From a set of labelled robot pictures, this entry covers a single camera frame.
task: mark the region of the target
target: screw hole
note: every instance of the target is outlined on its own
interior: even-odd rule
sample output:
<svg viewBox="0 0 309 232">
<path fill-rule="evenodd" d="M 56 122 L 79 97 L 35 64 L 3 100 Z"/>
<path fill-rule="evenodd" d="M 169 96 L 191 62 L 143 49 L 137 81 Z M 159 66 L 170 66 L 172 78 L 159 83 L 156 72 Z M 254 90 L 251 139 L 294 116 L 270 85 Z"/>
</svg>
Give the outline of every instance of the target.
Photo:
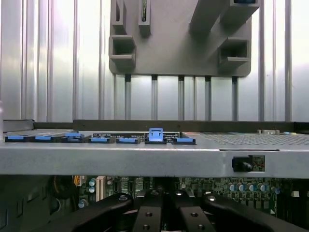
<svg viewBox="0 0 309 232">
<path fill-rule="evenodd" d="M 205 226 L 204 225 L 198 225 L 198 228 L 203 231 L 205 229 Z"/>
<path fill-rule="evenodd" d="M 144 225 L 144 226 L 143 226 L 143 230 L 148 231 L 149 229 L 150 229 L 150 226 L 149 226 L 149 225 Z"/>
</svg>

